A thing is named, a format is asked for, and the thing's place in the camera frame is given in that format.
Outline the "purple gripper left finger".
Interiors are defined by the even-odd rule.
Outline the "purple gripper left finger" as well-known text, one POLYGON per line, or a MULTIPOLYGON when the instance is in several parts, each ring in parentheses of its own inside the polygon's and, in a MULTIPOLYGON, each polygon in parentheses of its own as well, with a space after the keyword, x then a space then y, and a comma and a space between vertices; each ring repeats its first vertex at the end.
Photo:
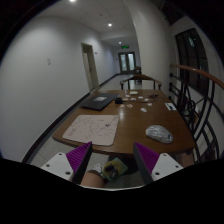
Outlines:
POLYGON ((74 172, 73 182, 80 184, 86 171, 90 156, 92 154, 92 143, 88 142, 79 146, 69 153, 66 157, 74 172))

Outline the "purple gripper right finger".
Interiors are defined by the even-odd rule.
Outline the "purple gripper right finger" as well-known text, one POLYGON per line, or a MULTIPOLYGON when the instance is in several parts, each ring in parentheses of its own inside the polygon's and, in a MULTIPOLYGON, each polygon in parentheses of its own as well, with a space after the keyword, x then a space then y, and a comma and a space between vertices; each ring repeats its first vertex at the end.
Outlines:
POLYGON ((159 159, 159 154, 139 143, 133 145, 133 154, 143 182, 152 183, 151 174, 159 159))

